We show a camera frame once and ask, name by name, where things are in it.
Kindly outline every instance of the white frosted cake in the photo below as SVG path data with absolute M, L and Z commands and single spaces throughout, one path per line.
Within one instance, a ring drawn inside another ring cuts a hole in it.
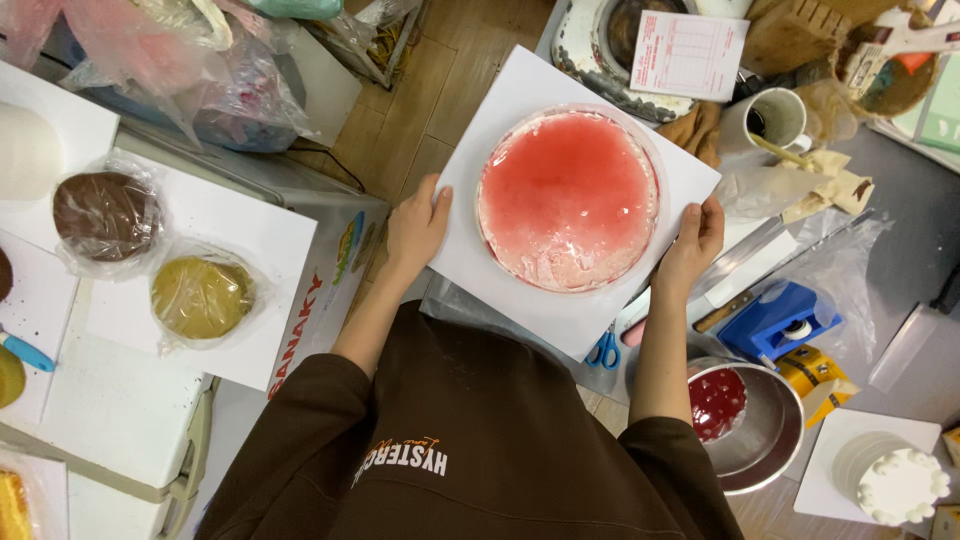
M 833 459 L 833 485 L 886 526 L 932 517 L 949 482 L 935 457 L 886 431 L 858 435 Z

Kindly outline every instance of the wooden floor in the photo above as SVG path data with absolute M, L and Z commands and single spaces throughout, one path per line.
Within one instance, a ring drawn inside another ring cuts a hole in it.
M 347 0 L 348 10 L 369 0 Z M 363 93 L 332 153 L 366 185 L 396 205 L 424 175 L 440 172 L 507 55 L 533 50 L 554 0 L 431 0 L 410 61 L 392 91 L 364 81 Z M 322 154 L 288 156 L 350 184 Z M 354 303 L 367 294 L 386 259 L 382 242 Z M 578 387 L 584 405 L 614 436 L 627 427 L 627 407 Z M 779 479 L 730 498 L 748 540 L 894 539 L 899 531 L 794 514 L 798 484 Z

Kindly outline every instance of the person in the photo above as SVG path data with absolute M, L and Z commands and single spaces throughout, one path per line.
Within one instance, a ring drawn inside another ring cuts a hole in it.
M 686 208 L 653 278 L 614 438 L 559 362 L 400 305 L 444 240 L 437 180 L 396 208 L 369 294 L 263 410 L 196 538 L 742 538 L 686 386 L 686 298 L 723 244 L 717 201 Z

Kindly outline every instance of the white mug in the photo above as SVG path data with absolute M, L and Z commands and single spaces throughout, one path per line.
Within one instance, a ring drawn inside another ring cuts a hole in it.
M 786 88 L 769 88 L 724 110 L 717 137 L 717 156 L 720 158 L 743 158 L 764 152 L 747 131 L 750 109 L 756 109 L 763 117 L 766 130 L 763 138 L 773 144 L 795 154 L 806 152 L 813 145 L 810 137 L 804 135 L 804 101 Z

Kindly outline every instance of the metal bowl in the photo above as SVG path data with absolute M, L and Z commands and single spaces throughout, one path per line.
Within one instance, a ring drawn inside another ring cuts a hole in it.
M 687 383 L 730 368 L 747 390 L 743 422 L 704 445 L 727 495 L 747 493 L 772 482 L 787 468 L 804 439 L 804 406 L 790 383 L 776 372 L 743 360 L 707 356 L 687 363 Z

